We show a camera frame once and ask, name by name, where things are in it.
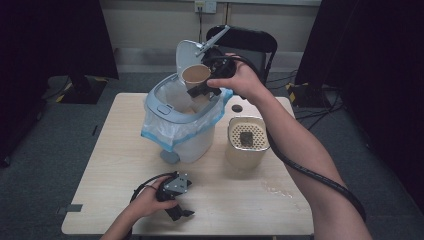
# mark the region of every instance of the white wall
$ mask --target white wall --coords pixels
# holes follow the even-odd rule
[[[114,48],[175,49],[181,40],[198,41],[199,16],[193,1],[103,0],[101,4]],[[311,5],[217,3],[216,14],[203,14],[203,40],[209,28],[228,19],[227,24],[270,33],[279,52],[303,52],[318,11],[316,4]]]

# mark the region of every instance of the table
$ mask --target table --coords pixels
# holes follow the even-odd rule
[[[133,190],[158,174],[188,173],[193,184],[177,197],[183,209],[195,211],[173,222],[165,211],[139,220],[133,234],[155,236],[309,235],[313,232],[308,203],[269,149],[253,171],[234,169],[225,160],[227,126],[235,116],[260,116],[256,107],[238,96],[230,99],[215,127],[210,149],[194,163],[170,165],[159,156],[161,148],[140,136],[147,94],[118,94],[111,107],[72,204],[65,234],[100,235],[128,205]],[[293,115],[286,98],[278,98]],[[238,104],[243,111],[235,113]]]

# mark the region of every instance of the gray carpet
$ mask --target gray carpet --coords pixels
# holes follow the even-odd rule
[[[107,84],[96,105],[58,104],[54,98],[49,99],[41,120],[11,155],[11,166],[0,169],[0,239],[98,239],[64,235],[60,230],[64,215],[57,214],[57,209],[72,201],[116,94],[148,92],[169,74],[122,73],[120,80]],[[288,73],[271,73],[268,79],[287,76]],[[269,86],[281,87],[288,80]],[[65,81],[66,77],[50,79],[51,89],[46,96],[60,89]],[[284,88],[272,92],[287,96]],[[335,99],[334,94],[329,93],[330,101]],[[321,109],[294,110],[299,117]],[[301,122],[309,127],[316,119]],[[362,201],[374,239],[424,239],[423,215],[394,174],[366,147],[345,109],[329,114],[311,131],[328,149],[347,185]]]

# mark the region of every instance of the black object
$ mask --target black object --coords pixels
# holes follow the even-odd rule
[[[187,174],[180,175],[178,172],[160,174],[152,177],[151,179],[138,186],[138,188],[134,190],[130,202],[137,198],[138,194],[146,187],[149,182],[164,176],[169,176],[170,178],[163,181],[156,191],[156,198],[160,202],[175,200],[176,196],[186,193],[188,186],[191,185],[191,181],[188,180]],[[167,209],[166,212],[174,221],[180,219],[182,216],[188,217],[194,213],[193,211],[182,210],[179,205],[175,206],[174,208]]]
[[[118,73],[99,1],[5,0],[0,30],[0,166],[7,166],[41,116],[51,76]]]
[[[424,213],[424,2],[323,0],[296,77],[343,89],[368,146]]]
[[[219,25],[209,29],[206,40],[211,39],[224,28],[225,25]],[[230,26],[230,29],[215,44],[222,55],[233,53],[248,59],[258,70],[259,79],[263,84],[266,83],[278,48],[273,36],[263,31]]]
[[[206,40],[221,32],[225,25],[215,26],[206,34]],[[261,82],[265,85],[271,69],[272,60],[277,51],[277,41],[270,34],[247,28],[230,26],[230,29],[210,48],[202,59],[202,63],[211,70],[211,78],[231,78],[237,71],[235,60],[249,62]],[[219,95],[221,90],[210,88],[207,81],[187,91],[191,97],[213,92]]]
[[[226,57],[219,49],[212,47],[208,49],[202,58],[202,64],[207,66],[211,72],[209,79],[231,78],[237,71],[236,63],[232,58]],[[215,96],[221,94],[219,88],[211,88],[207,85],[208,79],[202,84],[190,88],[187,93],[195,98],[199,95],[213,93]]]
[[[187,179],[187,174],[181,176],[175,174],[175,176],[163,181],[157,192],[156,198],[159,202],[167,200],[175,200],[175,197],[186,193],[187,187],[191,185],[191,181]],[[193,211],[183,210],[180,205],[177,205],[170,209],[165,209],[168,215],[173,221],[177,221],[181,217],[189,217],[194,214]]]
[[[280,150],[278,149],[277,145],[274,142],[274,139],[272,138],[271,134],[269,133],[268,129],[266,130],[266,134],[268,137],[268,142],[269,145],[272,149],[272,151],[274,152],[274,154],[285,164],[287,164],[287,166],[293,168],[294,170],[330,187],[331,189],[337,191],[338,193],[340,193],[341,195],[343,195],[347,200],[349,200],[349,202],[355,207],[355,209],[358,211],[359,215],[361,215],[362,220],[365,222],[367,219],[367,215],[365,212],[364,207],[362,206],[362,203],[359,201],[359,199],[352,193],[350,192],[347,188],[343,187],[342,185],[338,184],[337,182],[322,176],[321,174],[318,174],[314,171],[311,171],[295,162],[293,162],[292,160],[288,159],[286,156],[284,156],[284,154],[282,154],[280,152]]]
[[[225,56],[218,48],[208,49],[202,58],[202,63],[211,71],[210,78],[231,78],[237,71],[236,63]]]
[[[49,58],[55,75],[69,75],[72,86],[58,102],[96,104],[107,81],[118,79],[112,45],[98,1],[77,0],[70,4],[50,3],[51,47]]]

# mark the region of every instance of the chair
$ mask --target chair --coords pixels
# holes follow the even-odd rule
[[[224,28],[225,25],[219,25],[209,29],[206,40],[211,39]],[[230,26],[230,29],[215,44],[223,53],[235,53],[249,59],[257,68],[259,78],[265,85],[278,47],[273,36],[263,31]]]

